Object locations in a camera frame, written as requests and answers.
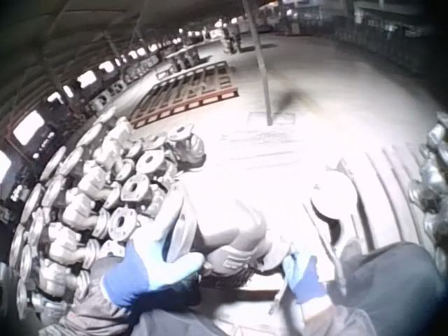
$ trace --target metal rod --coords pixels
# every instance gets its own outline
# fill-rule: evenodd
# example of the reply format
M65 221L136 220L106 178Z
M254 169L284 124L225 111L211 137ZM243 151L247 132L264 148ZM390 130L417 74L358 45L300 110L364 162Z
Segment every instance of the metal rod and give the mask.
M265 94L267 125L272 126L271 99L269 97L269 85L267 82L267 72L266 72L265 60L263 58L263 53L261 52L260 37L258 35L257 27L255 25L255 20L253 19L249 0L242 0L242 1L243 1L244 11L246 12L247 20L249 23L249 29L251 30L253 44L255 45L255 53L257 55L258 68L260 69L261 80L263 83L263 92Z

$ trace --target steel pole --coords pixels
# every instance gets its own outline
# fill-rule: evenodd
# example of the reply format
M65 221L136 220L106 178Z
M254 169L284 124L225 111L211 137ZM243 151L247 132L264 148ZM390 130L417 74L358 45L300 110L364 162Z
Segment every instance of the steel pole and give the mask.
M242 1L244 11L246 12L247 20L249 23L249 29L251 30L253 44L255 45L255 53L257 55L258 68L260 69L261 80L263 83L263 92L265 94L265 105L266 105L266 121L267 125L271 126L272 125L271 99L269 97L269 84L267 82L265 59L263 58L263 53L261 52L260 37L258 35L257 27L255 25L255 20L253 19L249 0L242 0Z

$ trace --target round flange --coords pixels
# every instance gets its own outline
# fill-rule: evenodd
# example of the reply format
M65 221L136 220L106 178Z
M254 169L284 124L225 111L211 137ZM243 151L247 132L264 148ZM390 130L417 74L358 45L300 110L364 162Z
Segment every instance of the round flange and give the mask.
M121 185L119 182L112 182L111 187L113 188L109 193L109 196L106 198L106 201L103 204L103 207L106 210L110 210L113 207L118 206L120 203L120 195L121 195Z
M124 202L138 203L150 197L151 184L147 175L135 174L128 178L121 190L121 200Z
M25 206L23 207L22 216L20 217L21 223L26 223L29 220L32 212L39 206L44 191L45 190L40 183L37 183L34 186L34 189L31 191L31 194L28 197L27 203L25 203Z
M118 172L117 176L115 176L115 180L118 182L126 181L134 172L135 163L131 159L123 160L123 168Z
M113 241L113 240L106 241L103 244L103 246L101 247L101 251L99 252L98 259L107 258L107 257L111 257L111 256L124 258L125 257L125 247L119 245L119 243L117 243L116 241Z
M53 172L56 170L59 163L64 158L65 152L67 151L67 147L63 146L57 150L57 152L53 155L53 157L48 161L47 165L42 171L41 181L47 181Z
M137 161L136 171L140 174L153 174L165 161L163 150L147 150Z
M106 112L102 113L98 119L96 119L93 122L93 125L98 125L98 124L104 124L107 123L108 121L110 121L113 117L115 117L115 114L117 112L117 108L116 107L111 107L109 110L107 110Z
M95 239L90 239L85 246L85 257L83 261L83 269L89 270L94 262L98 259L101 246Z
M28 244L30 246L37 246L42 235L43 227L45 226L45 216L42 208L38 208L34 212L33 223L29 229Z
M69 156L67 156L63 163L59 166L57 173L63 176L70 175L75 166L81 161L83 154L83 147L76 147L73 149Z
M143 149L145 151L160 149L166 140L167 140L166 132L157 135L150 135L143 140Z
M101 131L103 129L103 125L101 123L93 125L82 137L79 139L76 147L89 146L95 139L98 138Z
M25 245L20 258L20 278L27 283L31 275L33 255L30 245Z
M141 141L135 141L132 147L128 150L126 158L135 159L143 151L143 144Z
M28 294L27 287L23 280L19 279L17 282L17 295L16 295L17 312L19 314L19 319L23 320L25 318L25 312L28 305Z
M18 269L18 262L21 259L22 248L25 245L25 228L19 224L15 229L13 243L11 244L11 250L9 253L9 266L14 270Z
M347 175L328 170L314 185L311 202L325 217L340 219L356 210L358 193Z
M90 285L90 275L87 271L79 272L79 275L76 277L76 291L75 298L78 300L82 300L85 298L87 291Z
M47 191L42 198L42 207L50 208L53 205L56 205L55 201L57 197L60 195L61 191L65 189L65 182L66 179L65 177L63 177L63 175L56 175L50 180Z
M176 127L168 132L168 140L170 141L185 141L191 136L193 131L193 124L188 124L180 127Z
M109 222L109 236L117 242L126 242L138 228L137 212L129 208L117 208Z
M98 239L106 238L110 219L111 219L110 213L104 208L101 208L98 213L97 224L93 229L92 236Z

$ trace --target worker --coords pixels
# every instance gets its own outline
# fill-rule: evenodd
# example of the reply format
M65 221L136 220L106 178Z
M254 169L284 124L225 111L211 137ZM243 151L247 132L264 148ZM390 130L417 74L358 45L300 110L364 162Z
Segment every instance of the worker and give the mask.
M171 311L167 307L170 302L187 302L186 293L197 284L195 275L204 262L201 253L188 253L173 263L163 260L164 243L151 235L154 228L176 222L180 210L170 209L174 209L171 218L156 218L153 225L140 229L122 261L105 266L103 274L95 275L98 269L93 269L85 298L40 335L224 335L211 320L180 307L182 304ZM298 251L284 259L294 307L302 311L303 335L418 335L434 316L443 283L424 248L398 243L362 255L360 244L351 240L341 262L346 297L336 297L319 283L317 259L312 254ZM153 303L150 310L145 306L148 299ZM136 309L139 313L132 322Z

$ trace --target work glove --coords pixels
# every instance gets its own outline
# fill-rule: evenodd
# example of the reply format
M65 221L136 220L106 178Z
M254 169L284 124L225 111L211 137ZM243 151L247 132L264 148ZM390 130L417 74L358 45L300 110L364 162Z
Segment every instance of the work glove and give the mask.
M304 303L327 295L317 275L317 258L308 252L292 253L282 263L286 280L297 303Z
M168 193L154 223L140 228L126 246L125 257L101 280L104 293L119 307L131 307L140 296L164 290L197 272L204 263L201 253L188 253L166 263L162 250L168 232L178 220L183 193Z

